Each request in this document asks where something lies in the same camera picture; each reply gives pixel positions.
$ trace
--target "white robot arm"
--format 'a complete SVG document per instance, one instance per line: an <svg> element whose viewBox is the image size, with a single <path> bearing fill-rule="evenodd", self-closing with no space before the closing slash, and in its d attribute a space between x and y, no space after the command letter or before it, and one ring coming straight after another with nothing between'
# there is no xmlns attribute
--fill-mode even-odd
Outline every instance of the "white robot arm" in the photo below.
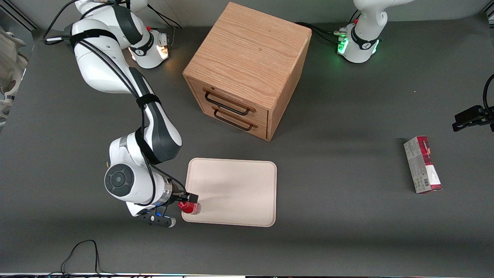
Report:
<svg viewBox="0 0 494 278"><path fill-rule="evenodd" d="M147 5L146 0L130 3L131 9ZM82 77L98 91L132 94L142 112L142 126L110 144L110 165L104 177L106 190L125 201L132 216L153 210L154 215L165 217L164 211L157 212L158 207L166 208L176 200L196 203L197 195L187 193L179 181L154 166L175 158L182 139L146 78L130 67L122 54L122 49L130 47L139 65L155 67L167 58L162 51L166 46L160 39L163 34L147 30L126 7L115 4L93 9L101 3L91 0L80 0L76 5L87 15L66 29L68 36L59 39L70 40ZM148 127L144 127L144 115ZM174 225L173 218L162 220L157 224Z"/></svg>
<svg viewBox="0 0 494 278"><path fill-rule="evenodd" d="M358 22L340 28L341 43L338 53L353 63L363 63L375 53L379 35L388 22L386 8L414 0L353 0L362 13Z"/></svg>

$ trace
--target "green led light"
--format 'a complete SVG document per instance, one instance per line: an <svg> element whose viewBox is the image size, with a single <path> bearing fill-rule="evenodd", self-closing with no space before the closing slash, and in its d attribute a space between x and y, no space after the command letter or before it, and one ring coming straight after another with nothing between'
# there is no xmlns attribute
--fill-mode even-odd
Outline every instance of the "green led light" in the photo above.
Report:
<svg viewBox="0 0 494 278"><path fill-rule="evenodd" d="M377 42L375 43L375 46L374 46L374 50L372 50L372 54L375 53L376 49L377 49L377 45L379 44L379 40L377 40Z"/></svg>
<svg viewBox="0 0 494 278"><path fill-rule="evenodd" d="M338 52L340 54L345 53L347 45L348 45L348 39L345 38L342 42L340 42L340 45L338 46Z"/></svg>

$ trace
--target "drawer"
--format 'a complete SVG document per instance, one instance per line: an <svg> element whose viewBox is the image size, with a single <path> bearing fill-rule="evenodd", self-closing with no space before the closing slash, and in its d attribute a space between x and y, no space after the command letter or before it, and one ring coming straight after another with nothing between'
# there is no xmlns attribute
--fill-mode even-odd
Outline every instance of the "drawer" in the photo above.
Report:
<svg viewBox="0 0 494 278"><path fill-rule="evenodd" d="M222 121L237 129L243 130L256 137L266 140L267 128L265 125L249 122L248 120L241 119L238 115L235 115L227 110L218 108L216 106L207 105L202 103L204 114Z"/></svg>
<svg viewBox="0 0 494 278"><path fill-rule="evenodd" d="M267 125L268 111L266 109L234 100L227 97L221 90L203 82L191 78L189 78L189 82L196 98L201 102L200 105L202 107L214 105L222 108L223 111L230 112L230 114L237 116L239 119L244 119L250 123L256 123L263 126Z"/></svg>

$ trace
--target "red bottle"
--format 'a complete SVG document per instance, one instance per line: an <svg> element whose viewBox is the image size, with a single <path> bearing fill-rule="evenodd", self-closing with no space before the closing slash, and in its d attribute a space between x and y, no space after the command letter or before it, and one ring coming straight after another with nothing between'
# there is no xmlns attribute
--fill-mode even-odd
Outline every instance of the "red bottle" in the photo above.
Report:
<svg viewBox="0 0 494 278"><path fill-rule="evenodd" d="M201 205L191 202L178 202L178 207L185 213L198 214L201 212Z"/></svg>

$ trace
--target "beige tray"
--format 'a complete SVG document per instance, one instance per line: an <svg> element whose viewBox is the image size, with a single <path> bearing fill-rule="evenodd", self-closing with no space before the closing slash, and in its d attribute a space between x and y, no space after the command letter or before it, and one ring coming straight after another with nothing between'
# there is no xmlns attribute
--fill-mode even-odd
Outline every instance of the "beige tray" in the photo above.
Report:
<svg viewBox="0 0 494 278"><path fill-rule="evenodd" d="M270 227L276 219L276 165L270 161L194 158L185 187L201 212L187 222Z"/></svg>

